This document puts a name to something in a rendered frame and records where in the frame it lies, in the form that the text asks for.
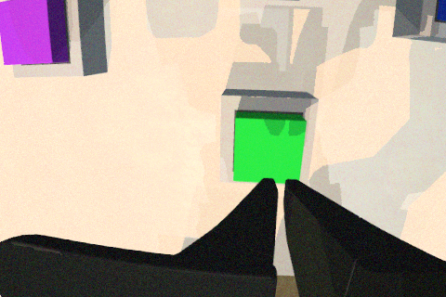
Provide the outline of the green button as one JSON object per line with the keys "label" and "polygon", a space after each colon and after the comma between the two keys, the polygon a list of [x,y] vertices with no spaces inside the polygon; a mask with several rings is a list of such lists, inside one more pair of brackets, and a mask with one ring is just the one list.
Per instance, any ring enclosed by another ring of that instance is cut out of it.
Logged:
{"label": "green button", "polygon": [[224,89],[220,94],[219,182],[308,186],[319,100],[291,90]]}

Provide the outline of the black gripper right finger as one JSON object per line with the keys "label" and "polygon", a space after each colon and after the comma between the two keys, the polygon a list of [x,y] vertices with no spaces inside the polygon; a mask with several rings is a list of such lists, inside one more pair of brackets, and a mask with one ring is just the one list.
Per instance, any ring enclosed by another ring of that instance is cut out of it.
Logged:
{"label": "black gripper right finger", "polygon": [[297,179],[282,197],[298,297],[446,297],[446,261]]}

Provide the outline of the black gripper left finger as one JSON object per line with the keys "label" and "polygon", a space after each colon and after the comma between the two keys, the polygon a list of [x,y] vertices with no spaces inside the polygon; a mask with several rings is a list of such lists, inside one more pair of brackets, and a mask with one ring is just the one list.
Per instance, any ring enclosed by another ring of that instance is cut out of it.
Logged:
{"label": "black gripper left finger", "polygon": [[0,297],[275,297],[279,190],[261,178],[183,252],[19,235],[0,242]]}

